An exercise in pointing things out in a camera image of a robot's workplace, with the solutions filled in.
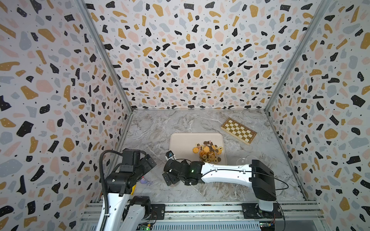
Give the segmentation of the clear plastic cookie jar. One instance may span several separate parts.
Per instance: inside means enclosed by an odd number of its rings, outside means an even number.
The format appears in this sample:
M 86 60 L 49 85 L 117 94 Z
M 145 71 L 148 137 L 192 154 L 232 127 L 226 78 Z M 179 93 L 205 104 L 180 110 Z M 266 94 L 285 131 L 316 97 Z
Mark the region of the clear plastic cookie jar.
M 240 159 L 237 160 L 237 165 L 238 166 L 241 166 L 241 165 L 249 165 L 249 164 L 252 163 L 253 160 L 258 160 L 258 158 L 255 157 L 255 156 L 253 156 L 253 155 L 242 157 L 242 158 L 240 158 Z

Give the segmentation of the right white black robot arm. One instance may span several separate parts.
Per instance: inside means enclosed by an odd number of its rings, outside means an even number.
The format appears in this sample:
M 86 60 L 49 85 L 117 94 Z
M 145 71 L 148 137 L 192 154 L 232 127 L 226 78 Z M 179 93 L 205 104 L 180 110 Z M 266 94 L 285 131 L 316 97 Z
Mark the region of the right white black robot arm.
M 188 162 L 185 159 L 169 159 L 162 174 L 167 186 L 178 182 L 186 186 L 223 182 L 252 187 L 258 203 L 255 210 L 258 216 L 277 218 L 276 186 L 274 172 L 259 160 L 239 166 L 216 165 L 201 161 Z

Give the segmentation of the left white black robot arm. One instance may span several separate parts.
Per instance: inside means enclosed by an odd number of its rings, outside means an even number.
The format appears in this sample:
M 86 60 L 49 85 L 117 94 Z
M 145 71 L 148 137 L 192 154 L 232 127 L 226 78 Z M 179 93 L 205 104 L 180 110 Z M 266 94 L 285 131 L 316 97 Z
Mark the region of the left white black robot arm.
M 103 170 L 105 154 L 122 157 L 122 161 L 106 177 Z M 105 150 L 99 157 L 103 207 L 97 224 L 98 231 L 135 231 L 153 219 L 148 196 L 132 196 L 136 184 L 156 166 L 145 151 L 124 149 Z

